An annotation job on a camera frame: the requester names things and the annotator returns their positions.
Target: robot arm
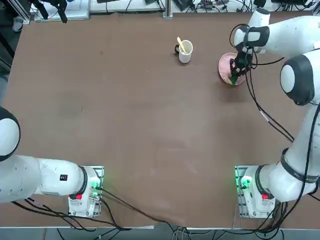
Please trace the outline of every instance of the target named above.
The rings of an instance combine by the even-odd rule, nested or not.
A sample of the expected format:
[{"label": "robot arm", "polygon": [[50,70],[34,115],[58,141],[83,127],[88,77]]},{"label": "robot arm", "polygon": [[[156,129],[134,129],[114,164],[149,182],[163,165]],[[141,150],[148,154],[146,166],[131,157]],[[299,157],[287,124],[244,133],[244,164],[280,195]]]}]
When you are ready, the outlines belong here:
[{"label": "robot arm", "polygon": [[18,120],[0,107],[0,203],[27,199],[32,194],[68,195],[69,212],[93,217],[101,180],[92,167],[65,160],[15,155],[20,141]]},{"label": "robot arm", "polygon": [[[253,51],[288,57],[280,73],[281,88],[297,105],[312,104],[308,105],[295,141],[283,152],[280,160],[274,164],[250,166],[246,170],[241,186],[251,218],[266,218],[275,206],[275,199],[287,202],[299,197],[311,125],[320,104],[320,17],[301,16],[274,24],[269,24],[269,18],[268,11],[259,9],[253,13],[248,25],[242,24],[236,30],[234,46],[238,54],[230,64],[231,77],[238,77],[249,70],[248,62],[252,60]],[[314,191],[317,186],[319,159],[320,117],[313,132],[303,195]]]}]

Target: yellow spoon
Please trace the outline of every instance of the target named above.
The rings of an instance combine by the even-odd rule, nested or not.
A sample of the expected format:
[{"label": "yellow spoon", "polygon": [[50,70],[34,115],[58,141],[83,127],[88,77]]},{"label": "yellow spoon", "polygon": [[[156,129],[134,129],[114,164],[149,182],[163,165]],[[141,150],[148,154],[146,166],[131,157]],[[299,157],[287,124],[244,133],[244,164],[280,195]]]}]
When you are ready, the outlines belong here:
[{"label": "yellow spoon", "polygon": [[184,52],[184,54],[187,54],[187,51],[185,50],[185,47],[184,47],[184,45],[182,44],[182,41],[181,41],[180,37],[177,37],[176,40],[178,41],[178,43],[179,43],[182,51]]}]

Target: white cup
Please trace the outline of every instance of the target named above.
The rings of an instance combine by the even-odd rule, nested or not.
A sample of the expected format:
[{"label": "white cup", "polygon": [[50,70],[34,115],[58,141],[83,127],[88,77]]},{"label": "white cup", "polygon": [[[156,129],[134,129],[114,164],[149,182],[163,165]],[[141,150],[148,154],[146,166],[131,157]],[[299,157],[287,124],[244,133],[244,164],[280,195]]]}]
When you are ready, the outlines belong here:
[{"label": "white cup", "polygon": [[179,60],[183,64],[187,64],[191,59],[192,51],[194,50],[194,46],[192,46],[192,43],[189,40],[183,40],[182,45],[184,46],[184,49],[186,51],[186,54],[182,51],[181,46],[177,44],[175,46],[175,53],[179,54]]}]

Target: mug handle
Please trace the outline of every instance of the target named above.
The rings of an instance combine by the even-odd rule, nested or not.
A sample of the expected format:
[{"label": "mug handle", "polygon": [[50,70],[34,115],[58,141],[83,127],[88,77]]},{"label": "mug handle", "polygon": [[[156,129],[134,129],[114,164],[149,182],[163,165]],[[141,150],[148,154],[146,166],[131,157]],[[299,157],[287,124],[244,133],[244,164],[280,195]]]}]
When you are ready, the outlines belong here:
[{"label": "mug handle", "polygon": [[175,45],[174,52],[175,54],[179,54],[179,44]]}]

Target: table surface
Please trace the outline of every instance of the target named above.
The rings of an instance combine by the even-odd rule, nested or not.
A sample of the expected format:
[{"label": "table surface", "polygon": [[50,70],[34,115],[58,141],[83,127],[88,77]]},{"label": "table surface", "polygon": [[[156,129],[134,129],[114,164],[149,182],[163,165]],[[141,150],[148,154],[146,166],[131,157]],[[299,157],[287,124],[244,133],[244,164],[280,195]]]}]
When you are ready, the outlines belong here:
[{"label": "table surface", "polygon": [[[273,13],[271,22],[298,14]],[[230,30],[250,16],[114,14],[25,26],[3,104],[21,125],[17,153],[104,165],[104,188],[153,216],[180,226],[231,228],[235,165],[277,162],[290,145],[266,123],[245,84],[230,87],[218,77],[220,57],[234,52]],[[174,55],[177,36],[193,43],[187,65]],[[259,62],[277,58],[263,54]],[[258,67],[253,82],[260,104],[295,135],[305,108],[282,92],[282,64]],[[36,199],[68,209],[66,197]],[[110,206],[122,226],[154,223]],[[318,206],[303,197],[283,227],[320,229]],[[4,227],[65,226],[10,203],[0,211]],[[106,211],[100,219],[109,220]],[[257,224],[236,214],[236,228]]]}]

